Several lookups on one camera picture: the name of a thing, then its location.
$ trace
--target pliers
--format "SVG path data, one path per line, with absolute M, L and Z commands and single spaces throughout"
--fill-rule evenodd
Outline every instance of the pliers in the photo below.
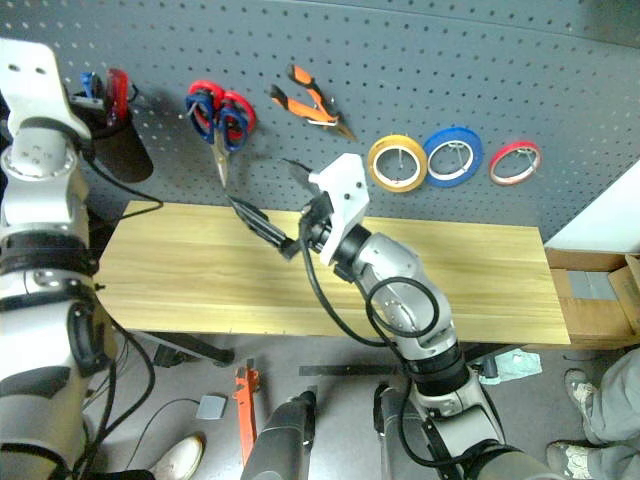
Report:
M 306 118 L 307 122 L 312 125 L 330 128 L 349 140 L 356 140 L 353 132 L 344 123 L 342 114 L 333 111 L 331 102 L 327 101 L 322 90 L 320 90 L 320 87 L 318 87 L 309 73 L 305 72 L 299 66 L 292 64 L 287 67 L 287 75 L 291 80 L 307 90 L 307 93 L 311 95 L 311 98 L 315 102 L 315 106 L 310 107 L 293 98 L 289 98 L 277 85 L 271 85 L 270 95 L 274 102 L 294 115 Z

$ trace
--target white wall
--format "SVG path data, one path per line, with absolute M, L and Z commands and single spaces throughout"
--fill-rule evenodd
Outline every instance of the white wall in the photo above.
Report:
M 640 161 L 545 246 L 566 250 L 640 252 Z

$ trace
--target red tape roll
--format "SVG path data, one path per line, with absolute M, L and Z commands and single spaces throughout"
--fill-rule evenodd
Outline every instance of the red tape roll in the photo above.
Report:
M 522 153 L 527 154 L 531 160 L 531 165 L 523 170 L 521 173 L 517 175 L 513 175 L 511 177 L 500 177 L 496 175 L 495 170 L 498 165 L 507 155 L 510 155 L 518 150 L 522 151 Z M 540 147 L 533 142 L 515 142 L 506 147 L 502 147 L 500 150 L 496 152 L 496 154 L 491 158 L 489 162 L 489 177 L 493 180 L 494 183 L 502 186 L 516 185 L 518 183 L 524 182 L 526 179 L 531 177 L 540 165 L 542 164 L 542 152 L 540 151 Z

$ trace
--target floor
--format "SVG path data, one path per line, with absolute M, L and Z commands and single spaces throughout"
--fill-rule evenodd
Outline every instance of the floor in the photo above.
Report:
M 233 366 L 217 368 L 208 361 L 156 368 L 156 387 L 147 402 L 105 442 L 96 461 L 98 471 L 125 468 L 142 429 L 153 413 L 175 398 L 200 399 L 215 393 L 228 398 L 220 420 L 196 420 L 196 405 L 177 402 L 163 410 L 151 424 L 130 468 L 146 468 L 181 438 L 193 432 L 206 435 L 202 463 L 193 477 L 237 479 L 242 471 L 236 418 L 234 371 L 246 359 L 255 359 L 261 390 L 255 395 L 258 429 L 269 413 L 288 397 L 308 386 L 318 390 L 316 442 L 311 453 L 310 479 L 381 478 L 380 443 L 372 427 L 372 397 L 382 380 L 401 385 L 402 379 L 385 376 L 301 377 L 302 365 L 393 365 L 388 352 L 361 346 L 347 338 L 284 337 L 259 335 L 205 336 L 221 348 L 233 348 Z M 150 342 L 142 342 L 149 353 Z M 594 351 L 539 351 L 543 372 L 487 390 L 502 418 L 507 441 L 544 461 L 547 443 L 558 439 L 583 439 L 579 414 L 566 397 L 562 381 L 568 368 L 583 368 L 599 379 L 621 353 Z M 94 379 L 94 386 L 101 380 Z M 118 377 L 114 415 L 131 405 L 146 385 L 142 361 L 130 350 Z M 103 395 L 86 413 L 97 424 L 104 407 Z M 437 478 L 425 470 L 426 479 Z

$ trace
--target gray pegboard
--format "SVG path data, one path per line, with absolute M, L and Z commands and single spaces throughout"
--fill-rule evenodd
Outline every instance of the gray pegboard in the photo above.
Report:
M 471 180 L 402 195 L 370 181 L 369 214 L 537 225 L 548 239 L 637 158 L 636 2 L 366 5 L 13 1 L 1 4 L 0 35 L 52 45 L 71 91 L 82 71 L 127 70 L 141 90 L 135 124 L 155 164 L 138 186 L 167 201 L 224 204 L 208 146 L 179 118 L 196 78 L 235 89 L 256 108 L 250 145 L 231 160 L 231 190 L 260 207 L 293 210 L 308 200 L 283 157 L 320 168 L 343 152 L 366 157 L 383 135 L 423 142 L 459 125 L 477 132 L 485 148 Z M 358 142 L 272 103 L 271 83 L 309 101 L 286 77 L 290 62 L 335 98 Z M 541 146 L 541 170 L 519 186 L 493 185 L 490 156 L 519 139 Z M 128 197 L 88 177 L 94 208 L 116 214 Z

